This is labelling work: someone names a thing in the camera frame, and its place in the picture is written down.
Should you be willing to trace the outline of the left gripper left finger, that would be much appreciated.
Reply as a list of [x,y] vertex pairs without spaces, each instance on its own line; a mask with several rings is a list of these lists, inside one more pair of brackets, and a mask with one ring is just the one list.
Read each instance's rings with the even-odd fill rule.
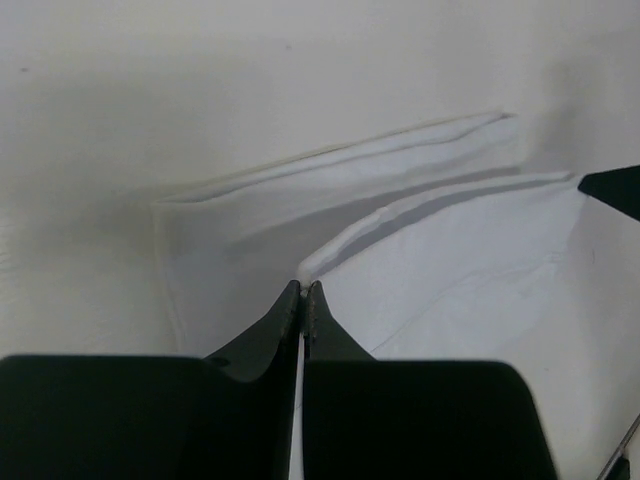
[[5,479],[285,479],[300,285],[204,358],[1,362]]

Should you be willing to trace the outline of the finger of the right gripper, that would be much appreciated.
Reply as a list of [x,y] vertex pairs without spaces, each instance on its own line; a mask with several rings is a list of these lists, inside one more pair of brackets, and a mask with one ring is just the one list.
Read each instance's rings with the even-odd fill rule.
[[590,173],[578,190],[626,216],[640,219],[640,166]]

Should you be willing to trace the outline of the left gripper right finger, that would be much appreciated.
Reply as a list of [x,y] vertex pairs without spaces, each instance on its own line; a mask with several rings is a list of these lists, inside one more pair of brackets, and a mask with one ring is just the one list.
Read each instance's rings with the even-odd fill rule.
[[531,392],[510,365],[383,361],[306,299],[302,461],[308,479],[553,479]]

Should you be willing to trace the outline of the white skirt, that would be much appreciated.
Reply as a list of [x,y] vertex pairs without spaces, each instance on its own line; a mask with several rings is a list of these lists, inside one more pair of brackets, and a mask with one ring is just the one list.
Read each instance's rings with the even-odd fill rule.
[[399,131],[157,201],[181,351],[320,282],[378,359],[493,359],[552,438],[615,439],[639,410],[639,224],[581,176],[525,166],[502,112]]

